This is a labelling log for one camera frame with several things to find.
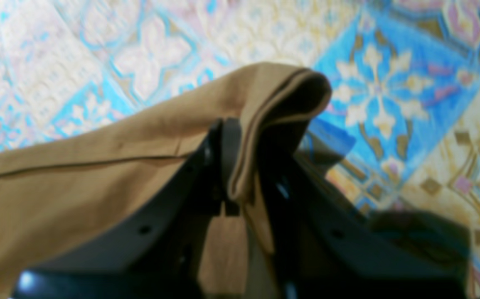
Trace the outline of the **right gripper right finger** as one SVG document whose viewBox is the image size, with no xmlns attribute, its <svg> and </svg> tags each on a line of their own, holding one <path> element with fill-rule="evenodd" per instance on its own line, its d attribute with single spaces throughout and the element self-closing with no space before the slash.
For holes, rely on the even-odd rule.
<svg viewBox="0 0 480 299">
<path fill-rule="evenodd" d="M 409 208 L 362 216 L 295 157 L 300 138 L 272 126 L 256 151 L 285 299 L 466 299 L 466 227 Z"/>
</svg>

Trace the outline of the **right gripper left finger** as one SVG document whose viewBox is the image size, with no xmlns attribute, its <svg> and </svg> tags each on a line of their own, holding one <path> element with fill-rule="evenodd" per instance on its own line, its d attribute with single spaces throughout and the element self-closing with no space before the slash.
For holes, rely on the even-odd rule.
<svg viewBox="0 0 480 299">
<path fill-rule="evenodd" d="M 227 194 L 241 141 L 238 119 L 217 120 L 166 185 L 118 225 L 24 270 L 13 299 L 203 299 L 197 282 L 208 226 L 238 216 Z"/>
</svg>

